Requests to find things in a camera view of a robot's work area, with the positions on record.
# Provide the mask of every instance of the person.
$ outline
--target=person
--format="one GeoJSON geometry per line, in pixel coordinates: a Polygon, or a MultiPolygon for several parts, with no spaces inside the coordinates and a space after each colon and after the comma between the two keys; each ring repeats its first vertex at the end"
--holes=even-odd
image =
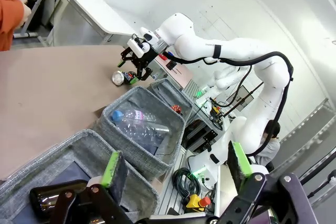
{"type": "Polygon", "coordinates": [[[10,49],[13,32],[27,21],[31,10],[27,0],[0,0],[0,51],[10,49]]]}
{"type": "MultiPolygon", "coordinates": [[[[270,133],[272,124],[273,120],[268,121],[261,138],[260,146],[264,143],[265,139],[270,133]]],[[[272,159],[277,155],[280,149],[280,142],[278,140],[279,132],[280,132],[280,124],[277,122],[269,143],[266,145],[265,149],[263,149],[260,153],[258,153],[254,157],[258,165],[267,166],[272,161],[272,159]]]]}

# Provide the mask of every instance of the gray fabric bin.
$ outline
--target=gray fabric bin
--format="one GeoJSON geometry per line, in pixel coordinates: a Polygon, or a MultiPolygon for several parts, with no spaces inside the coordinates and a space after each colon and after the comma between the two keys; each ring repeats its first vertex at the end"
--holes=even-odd
{"type": "Polygon", "coordinates": [[[148,180],[159,177],[168,171],[176,162],[181,148],[185,122],[175,111],[167,107],[150,91],[143,87],[134,87],[126,94],[107,106],[101,117],[92,126],[116,150],[121,150],[130,162],[148,180]],[[132,106],[157,116],[162,125],[170,129],[171,136],[165,138],[152,155],[135,141],[127,137],[109,119],[112,111],[123,106],[132,106]]]}
{"type": "MultiPolygon", "coordinates": [[[[74,162],[88,177],[102,175],[114,151],[96,132],[83,130],[41,154],[0,186],[0,223],[14,223],[13,219],[30,204],[29,191],[49,185],[74,162]]],[[[129,163],[127,166],[121,205],[135,222],[157,213],[159,196],[129,163]]]]}
{"type": "Polygon", "coordinates": [[[182,110],[182,118],[185,122],[188,121],[193,110],[193,104],[167,78],[152,82],[147,89],[167,106],[179,105],[182,110]]]}

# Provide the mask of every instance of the orange shirt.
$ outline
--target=orange shirt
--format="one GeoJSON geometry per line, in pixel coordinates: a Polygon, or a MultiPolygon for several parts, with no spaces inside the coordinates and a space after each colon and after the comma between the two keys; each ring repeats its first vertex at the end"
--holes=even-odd
{"type": "Polygon", "coordinates": [[[23,6],[18,0],[0,0],[0,51],[10,49],[13,31],[23,18],[23,6]]]}

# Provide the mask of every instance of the clear plastic bottle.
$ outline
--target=clear plastic bottle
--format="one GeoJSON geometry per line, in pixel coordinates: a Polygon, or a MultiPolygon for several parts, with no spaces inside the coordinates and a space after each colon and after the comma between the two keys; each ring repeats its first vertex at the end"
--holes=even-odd
{"type": "Polygon", "coordinates": [[[133,119],[118,110],[111,113],[110,119],[125,135],[152,154],[169,133],[166,126],[133,119]]]}
{"type": "Polygon", "coordinates": [[[157,122],[157,118],[152,113],[144,113],[140,110],[126,110],[125,112],[122,112],[123,116],[127,118],[142,120],[142,121],[148,121],[148,122],[157,122]]]}

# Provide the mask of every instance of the bolt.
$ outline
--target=bolt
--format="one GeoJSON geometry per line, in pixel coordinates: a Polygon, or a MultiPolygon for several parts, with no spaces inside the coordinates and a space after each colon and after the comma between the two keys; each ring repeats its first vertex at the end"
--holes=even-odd
{"type": "Polygon", "coordinates": [[[99,189],[98,189],[98,187],[92,187],[92,189],[91,189],[94,193],[97,193],[97,192],[99,192],[99,189]]]}
{"type": "Polygon", "coordinates": [[[65,193],[65,197],[67,197],[67,198],[71,198],[71,196],[72,196],[72,193],[71,193],[71,192],[68,191],[68,192],[65,193]]]}
{"type": "Polygon", "coordinates": [[[256,176],[254,176],[254,179],[256,181],[262,181],[262,176],[260,174],[257,174],[256,176]]]}
{"type": "Polygon", "coordinates": [[[289,176],[285,176],[285,177],[284,177],[284,180],[285,180],[286,182],[290,182],[290,181],[291,181],[291,178],[290,178],[289,176]]]}

